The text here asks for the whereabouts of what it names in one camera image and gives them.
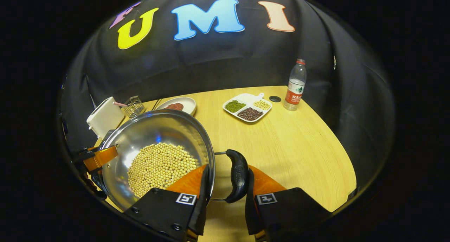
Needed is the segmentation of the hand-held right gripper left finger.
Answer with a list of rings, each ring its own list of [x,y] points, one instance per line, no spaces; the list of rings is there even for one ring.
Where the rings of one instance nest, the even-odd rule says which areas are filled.
[[[209,165],[197,171],[200,177],[194,188],[199,193],[189,193],[186,186],[175,192],[154,188],[125,210],[125,215],[170,242],[197,242],[206,223]]]

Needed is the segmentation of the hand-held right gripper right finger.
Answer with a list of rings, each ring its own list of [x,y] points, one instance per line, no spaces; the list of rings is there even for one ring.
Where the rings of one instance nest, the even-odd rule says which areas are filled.
[[[317,228],[332,213],[303,189],[287,189],[249,166],[245,221],[256,242],[317,242]]]

